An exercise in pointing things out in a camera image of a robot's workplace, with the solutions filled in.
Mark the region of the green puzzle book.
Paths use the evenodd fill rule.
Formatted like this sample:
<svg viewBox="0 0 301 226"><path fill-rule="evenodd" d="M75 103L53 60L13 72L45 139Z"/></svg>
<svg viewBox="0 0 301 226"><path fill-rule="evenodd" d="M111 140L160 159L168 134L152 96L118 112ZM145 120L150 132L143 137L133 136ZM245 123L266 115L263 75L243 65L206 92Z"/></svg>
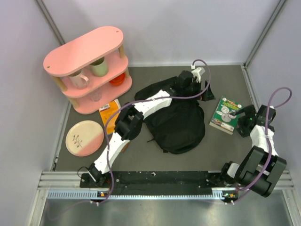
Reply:
<svg viewBox="0 0 301 226"><path fill-rule="evenodd" d="M242 109L242 105L222 96L209 125L232 135L238 124L238 116L230 113Z"/></svg>

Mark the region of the black student backpack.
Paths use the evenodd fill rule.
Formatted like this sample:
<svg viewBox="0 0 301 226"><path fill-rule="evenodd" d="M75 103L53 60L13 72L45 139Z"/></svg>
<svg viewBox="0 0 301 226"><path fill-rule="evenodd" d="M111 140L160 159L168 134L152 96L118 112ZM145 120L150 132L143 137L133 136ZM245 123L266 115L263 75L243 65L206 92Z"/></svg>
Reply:
<svg viewBox="0 0 301 226"><path fill-rule="evenodd" d="M176 77L153 83L135 94L135 100L144 100ZM195 148L205 136L205 113L197 99L172 100L144 120L146 127L163 152L182 154Z"/></svg>

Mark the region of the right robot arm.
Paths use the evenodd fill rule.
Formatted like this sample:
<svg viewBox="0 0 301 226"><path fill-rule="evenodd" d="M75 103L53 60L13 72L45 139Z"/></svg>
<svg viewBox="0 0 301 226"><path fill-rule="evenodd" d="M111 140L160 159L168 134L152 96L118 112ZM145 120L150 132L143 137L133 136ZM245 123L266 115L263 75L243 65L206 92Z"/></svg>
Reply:
<svg viewBox="0 0 301 226"><path fill-rule="evenodd" d="M254 105L248 105L230 114L245 114L239 117L237 130L241 137L251 138L252 148L241 164L230 161L224 164L219 175L224 186L240 184L246 187L252 184L249 189L263 197L272 193L287 164L274 148L275 129L271 122L276 116L276 110L271 106L269 114L266 111L265 105L258 111Z"/></svg>

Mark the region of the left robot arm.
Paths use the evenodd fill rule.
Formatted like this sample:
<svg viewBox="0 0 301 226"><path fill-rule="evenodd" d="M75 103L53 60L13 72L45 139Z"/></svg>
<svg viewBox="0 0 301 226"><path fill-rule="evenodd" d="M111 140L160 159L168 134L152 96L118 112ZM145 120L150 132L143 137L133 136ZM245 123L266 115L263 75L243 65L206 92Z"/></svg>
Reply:
<svg viewBox="0 0 301 226"><path fill-rule="evenodd" d="M119 115L111 138L105 135L107 146L87 170L90 181L98 187L106 183L106 173L112 173L111 166L119 153L140 134L143 120L158 110L170 106L172 99L194 99L208 91L210 80L207 80L203 90L200 88L201 76L204 73L204 67L182 71L174 82L163 86L145 100L136 100L121 107L117 111Z"/></svg>

